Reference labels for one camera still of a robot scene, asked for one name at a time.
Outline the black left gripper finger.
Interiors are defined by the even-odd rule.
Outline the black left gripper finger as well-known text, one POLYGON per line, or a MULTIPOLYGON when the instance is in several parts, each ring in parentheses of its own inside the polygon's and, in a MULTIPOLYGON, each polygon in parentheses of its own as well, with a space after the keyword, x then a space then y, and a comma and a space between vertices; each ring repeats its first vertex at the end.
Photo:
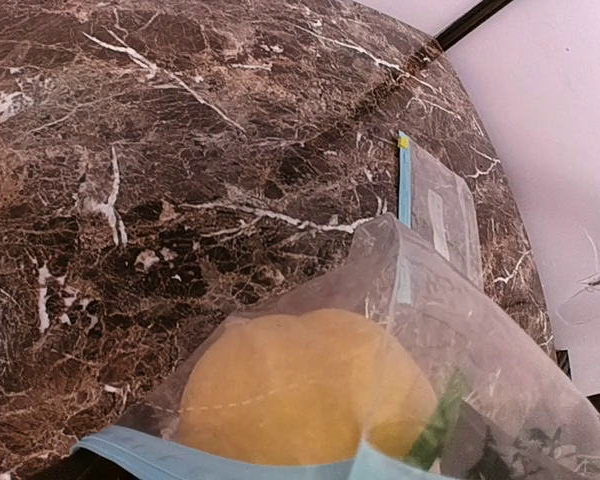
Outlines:
POLYGON ((455 479, 513 479, 513 437, 466 402, 440 460, 443 476, 455 479))

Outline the clear zip bag blue zipper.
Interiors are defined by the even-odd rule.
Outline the clear zip bag blue zipper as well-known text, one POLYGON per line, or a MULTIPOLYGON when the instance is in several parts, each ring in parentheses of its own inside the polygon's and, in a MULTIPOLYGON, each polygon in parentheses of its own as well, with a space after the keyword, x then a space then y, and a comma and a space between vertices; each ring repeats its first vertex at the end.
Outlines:
POLYGON ((537 344, 414 231, 384 215, 359 227, 346 262, 229 315, 163 384, 116 424, 81 439, 134 479, 455 479, 440 460, 463 402, 513 437, 513 479, 600 479, 600 415, 537 344), (382 325, 415 361, 437 403, 410 452, 362 438, 353 457, 272 466, 219 457, 175 438, 181 400, 205 351, 234 323, 338 309, 382 325))

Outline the yellow orange toy peach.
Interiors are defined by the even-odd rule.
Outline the yellow orange toy peach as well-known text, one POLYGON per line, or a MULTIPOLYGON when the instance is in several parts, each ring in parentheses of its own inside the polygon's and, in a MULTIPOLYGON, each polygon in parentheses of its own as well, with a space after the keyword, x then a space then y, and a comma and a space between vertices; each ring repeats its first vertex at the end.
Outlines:
POLYGON ((345 310, 229 325, 185 386, 177 442, 272 466, 350 459, 362 438, 408 454, 437 403, 385 328, 345 310))

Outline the black frame post right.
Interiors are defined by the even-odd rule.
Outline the black frame post right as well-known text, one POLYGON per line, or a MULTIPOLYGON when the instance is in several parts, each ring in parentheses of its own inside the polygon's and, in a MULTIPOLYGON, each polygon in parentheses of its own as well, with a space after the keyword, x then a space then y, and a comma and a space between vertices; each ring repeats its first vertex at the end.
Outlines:
POLYGON ((436 42, 443 51, 448 51, 512 2, 513 0, 482 0, 478 2, 437 34, 436 42))

